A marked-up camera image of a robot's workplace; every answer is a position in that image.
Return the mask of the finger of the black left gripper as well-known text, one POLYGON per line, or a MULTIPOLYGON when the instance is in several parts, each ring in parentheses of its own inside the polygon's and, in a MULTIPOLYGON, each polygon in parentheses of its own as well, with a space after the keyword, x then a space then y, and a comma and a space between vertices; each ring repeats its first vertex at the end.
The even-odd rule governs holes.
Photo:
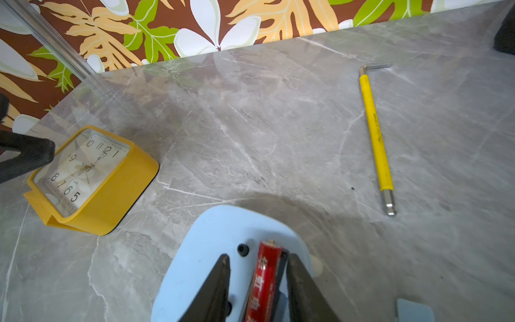
POLYGON ((56 145, 52 140, 1 131, 1 149, 19 154, 1 162, 1 183, 51 163, 56 145))

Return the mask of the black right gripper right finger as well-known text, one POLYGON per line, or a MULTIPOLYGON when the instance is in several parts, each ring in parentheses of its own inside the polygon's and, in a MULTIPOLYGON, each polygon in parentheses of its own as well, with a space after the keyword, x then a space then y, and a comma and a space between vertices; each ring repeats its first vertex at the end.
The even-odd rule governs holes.
POLYGON ((340 321, 297 254, 286 265, 291 321, 340 321))

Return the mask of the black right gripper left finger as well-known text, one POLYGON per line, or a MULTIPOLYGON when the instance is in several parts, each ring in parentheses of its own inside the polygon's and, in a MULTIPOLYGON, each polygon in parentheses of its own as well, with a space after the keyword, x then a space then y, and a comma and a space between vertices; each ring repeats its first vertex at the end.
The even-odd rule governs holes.
POLYGON ((230 274, 229 256, 222 254, 180 321, 225 321, 230 274))

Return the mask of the red AA battery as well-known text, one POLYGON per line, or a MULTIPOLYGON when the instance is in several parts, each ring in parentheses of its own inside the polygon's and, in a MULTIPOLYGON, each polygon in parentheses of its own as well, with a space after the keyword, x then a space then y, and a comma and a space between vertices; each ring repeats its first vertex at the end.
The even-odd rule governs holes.
POLYGON ((245 322, 272 320, 277 276, 283 248, 275 241, 260 242, 255 271, 252 278, 245 322))

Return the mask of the light blue battery cover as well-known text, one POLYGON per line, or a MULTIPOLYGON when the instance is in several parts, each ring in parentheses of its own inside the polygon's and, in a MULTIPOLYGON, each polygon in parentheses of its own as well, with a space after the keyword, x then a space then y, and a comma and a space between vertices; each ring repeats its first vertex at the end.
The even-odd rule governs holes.
POLYGON ((396 310, 396 322, 436 322, 432 308, 424 304, 397 299, 396 310))

